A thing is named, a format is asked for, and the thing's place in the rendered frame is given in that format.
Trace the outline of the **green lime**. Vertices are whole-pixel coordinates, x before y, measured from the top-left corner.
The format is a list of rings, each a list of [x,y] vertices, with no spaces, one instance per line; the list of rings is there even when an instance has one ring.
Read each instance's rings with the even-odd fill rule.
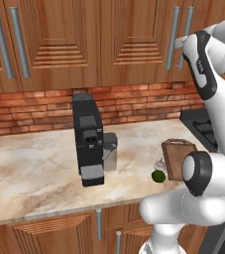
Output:
[[[152,172],[152,179],[156,183],[163,183],[165,181],[165,179],[166,179],[166,175],[161,170],[154,170]]]

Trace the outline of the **black stove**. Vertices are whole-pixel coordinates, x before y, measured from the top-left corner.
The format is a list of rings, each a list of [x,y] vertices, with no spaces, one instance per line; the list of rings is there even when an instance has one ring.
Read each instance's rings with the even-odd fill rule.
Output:
[[[180,121],[209,152],[216,152],[218,145],[205,107],[182,110]],[[211,226],[200,246],[198,254],[225,254],[225,222]]]

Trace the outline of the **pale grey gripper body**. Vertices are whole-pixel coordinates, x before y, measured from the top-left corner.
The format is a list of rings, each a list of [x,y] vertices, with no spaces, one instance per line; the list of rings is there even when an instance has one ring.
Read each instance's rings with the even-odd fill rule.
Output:
[[[184,42],[186,41],[186,39],[187,39],[187,36],[176,39],[175,42],[174,42],[174,46],[176,48],[182,48]]]

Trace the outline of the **brown wooden cutting board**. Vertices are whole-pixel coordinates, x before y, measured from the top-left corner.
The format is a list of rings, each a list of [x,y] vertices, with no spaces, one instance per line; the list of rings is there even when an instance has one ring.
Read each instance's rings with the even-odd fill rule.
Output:
[[[162,149],[169,180],[182,182],[182,162],[189,153],[196,151],[196,146],[184,139],[167,139],[162,142]]]

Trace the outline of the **black coffee machine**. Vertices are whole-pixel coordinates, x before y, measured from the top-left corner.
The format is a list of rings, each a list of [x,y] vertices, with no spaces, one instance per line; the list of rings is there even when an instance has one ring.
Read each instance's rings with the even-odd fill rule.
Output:
[[[72,97],[72,114],[82,185],[103,185],[104,161],[116,150],[117,136],[113,132],[103,132],[100,113],[90,93],[77,93]]]

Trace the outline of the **pale garlic bulb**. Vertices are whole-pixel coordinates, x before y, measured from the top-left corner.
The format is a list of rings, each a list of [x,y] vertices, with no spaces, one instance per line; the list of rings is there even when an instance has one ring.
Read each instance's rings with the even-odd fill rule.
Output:
[[[160,171],[165,171],[167,169],[165,161],[163,159],[157,160],[154,163],[154,169],[160,170]]]

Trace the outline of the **wooden base cabinet door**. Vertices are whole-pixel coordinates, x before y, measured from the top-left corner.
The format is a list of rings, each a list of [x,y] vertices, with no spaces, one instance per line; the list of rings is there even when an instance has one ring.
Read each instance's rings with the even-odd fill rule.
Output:
[[[2,254],[95,254],[92,211],[0,226]]]
[[[138,254],[152,226],[142,219],[135,202],[108,208],[107,254],[116,254],[116,231],[122,232],[120,254]],[[177,241],[187,254],[198,254],[206,232],[206,226],[185,225]]]

